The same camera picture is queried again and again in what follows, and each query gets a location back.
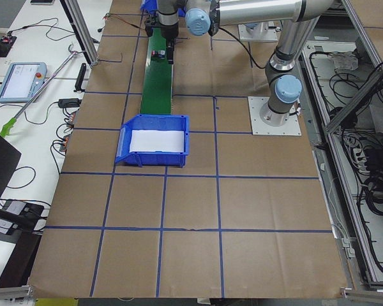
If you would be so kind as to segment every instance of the white desk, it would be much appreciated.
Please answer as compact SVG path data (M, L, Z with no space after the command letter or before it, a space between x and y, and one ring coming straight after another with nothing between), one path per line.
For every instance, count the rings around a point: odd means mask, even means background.
M97 29L104 26L102 17L109 11L112 0L79 0L79 3L91 36L100 40L101 33L98 33ZM41 19L52 17L59 18L59 27L71 29L59 1L56 1L53 6L32 6L29 4L29 1L26 1L10 29L17 29ZM71 42L74 43L74 50L80 50L74 36L61 41L49 40L45 37L48 29L48 27L32 27L14 32L14 35L17 36L16 44L8 57L0 59L0 82L3 81L8 66L12 62L43 61L47 64L47 76L49 76L69 55L67 48ZM66 34L66 32L59 30L53 30L50 33L51 37L55 38ZM83 94L73 92L75 79L82 62L85 62L84 56L79 55L68 63L67 67L49 84L37 102L27 109L26 112L29 120L42 122L45 118L47 107L59 98L83 97ZM86 78L89 77L90 72L91 70L88 69ZM19 109L19 107L14 106L0 108L0 130L3 124L8 122ZM11 130L11 134L6 137L6 140L22 153L18 167L32 166L36 170L36 178L25 188L6 189L3 193L3 198L42 200L51 203L58 181L58 173L50 154L50 144L57 138L56 129L64 122L63 119L62 110L57 105L53 105L49 112L49 119L43 125L30 124L25 120L24 116L21 116L17 121ZM59 166L62 167L63 157L56 153L54 155ZM28 182L31 177L27 173L28 170L25 170L26 172L22 171L24 170L21 170L20 173L16 172L11 178L11 186L22 186ZM47 214L48 210L44 210L42 215L45 216ZM40 221L36 229L42 226L43 221ZM14 244L0 242L0 275L14 246ZM0 305L6 305L4 301L0 301L0 303Z
M53 80L37 102L26 110L28 119L33 122L42 122L47 107L59 98L82 98L83 94L73 92L74 83L74 80ZM0 130L3 124L13 117L19 109L15 106L0 108ZM28 123L24 116L20 117L11 130L11 134L5 139L22 154L18 167L32 166L36 170L36 178L25 188L7 188L3 193L3 198L42 200L51 203L58 181L58 173L49 148L52 141L57 138L55 131L63 123L63 119L63 112L57 105L51 106L48 121L40 126ZM63 157L56 153L54 155L59 166L62 167ZM30 178L29 170L20 170L11 178L9 186L22 186L29 182ZM44 210L42 216L47 214L48 210ZM42 228L43 225L43 221L40 221L36 229ZM0 242L0 275L14 246Z
M109 11L112 0L79 0L78 2L91 36L99 41L102 33L98 33L97 29L105 25L102 18L105 13ZM26 1L13 24L10 26L10 30L36 23L42 19L54 17L59 19L58 27L72 31L71 25L59 1L56 1L52 6L31 5L29 1ZM54 24L54 20L41 24L52 25ZM74 36L61 41L52 41L45 36L48 30L49 27L30 27L28 29L15 31L13 35L17 36L17 41L8 54L8 57L0 58L0 77L6 75L8 66L12 62L45 62L48 69L47 76L49 76L68 57L68 46L70 43L74 44L74 50L80 51L80 46ZM57 29L53 29L49 34L52 38L60 38L66 35L68 35L67 32ZM76 79L80 65L83 62L86 62L84 56L82 54L78 55L72 64L60 72L57 78ZM88 69L86 78L89 78L90 72L91 70Z

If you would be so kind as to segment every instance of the small object on conveyor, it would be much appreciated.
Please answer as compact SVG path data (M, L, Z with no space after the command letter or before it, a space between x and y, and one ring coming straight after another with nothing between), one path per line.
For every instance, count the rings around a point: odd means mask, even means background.
M151 57L152 59L164 59L166 56L166 51L164 50L153 50Z

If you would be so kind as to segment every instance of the gray floor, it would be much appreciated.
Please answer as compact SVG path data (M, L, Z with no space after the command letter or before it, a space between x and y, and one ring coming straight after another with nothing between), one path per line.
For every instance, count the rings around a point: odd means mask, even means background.
M0 27L7 29L11 26L25 1L0 0Z

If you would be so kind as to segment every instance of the table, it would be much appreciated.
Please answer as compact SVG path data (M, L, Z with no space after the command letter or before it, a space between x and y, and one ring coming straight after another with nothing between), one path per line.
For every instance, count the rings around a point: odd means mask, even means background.
M102 28L105 23L102 19L106 12L109 11L112 0L80 0L82 14L87 22L89 32L96 40L101 39L101 33L97 29ZM71 25L65 16L64 10L59 1L56 1L52 6L31 5L29 1L23 5L20 13L17 15L10 30L18 29L23 26L36 23L42 19L54 18L59 19L58 27L62 27L71 31ZM53 20L42 24L52 25ZM17 41L8 57L0 58L0 77L5 76L8 66L12 62L45 62L47 64L48 73L51 75L55 69L69 55L68 46L73 43L74 49L80 51L78 41L74 36L63 39L61 41L52 41L45 37L48 27L31 27L21 31L15 31L14 36L17 36ZM67 35L67 32L54 29L49 33L49 36L55 39ZM77 60L67 69L60 72L57 78L76 79L82 62L86 62L82 54L77 56ZM91 70L86 72L86 78L89 77Z
M96 31L103 26L101 19L105 12L110 8L111 0L85 0L80 2L82 11L88 23L93 37L100 39L101 34ZM53 6L31 6L29 1L23 5L20 13L11 25L11 29L31 24L36 17L58 17L60 26L68 28L68 22L61 8L59 1ZM17 33L18 40L11 50L9 57L0 59L0 82L3 81L8 65L15 61L43 61L47 63L49 72L57 68L68 56L67 47L71 40L53 42L45 38L44 28L31 28ZM38 100L27 109L27 116L33 122L41 122L45 118L47 107L60 98L82 98L82 93L73 92L75 79L78 74L80 64L84 62L82 55L72 60L60 75L49 84L48 88L38 98ZM5 106L0 108L0 130L4 123L15 115L19 107ZM36 169L37 176L33 183L23 189L6 189L3 198L22 198L31 200L42 200L51 203L54 190L58 181L56 165L50 155L50 144L56 139L56 128L64 123L64 115L57 105L51 106L48 121L44 125L33 125L26 122L24 116L17 121L15 127L11 130L11 135L6 137L17 150L22 153L19 167L32 166ZM63 164L63 157L55 154L56 160L60 166ZM21 186L26 183L29 174L16 173L11 178L11 186ZM48 214L48 207L44 210L42 216ZM43 221L37 224L36 229L43 226ZM13 244L0 242L0 274L10 257L14 248Z
M140 107L147 40L133 32L107 22L100 56L124 60L91 73L30 278L37 297L338 297L347 284L306 123L298 137L252 135L246 97L269 89L237 42L181 25L183 169L114 164L119 128ZM250 47L265 62L275 44Z

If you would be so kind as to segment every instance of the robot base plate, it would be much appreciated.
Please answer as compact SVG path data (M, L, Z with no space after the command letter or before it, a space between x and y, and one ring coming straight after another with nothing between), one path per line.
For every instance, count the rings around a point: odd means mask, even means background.
M268 102L268 99L269 97L248 97L253 135L301 136L301 128L296 115L289 116L288 121L283 126L277 127L269 126L260 118L260 109L262 105ZM292 107L290 112L295 112L295 108Z

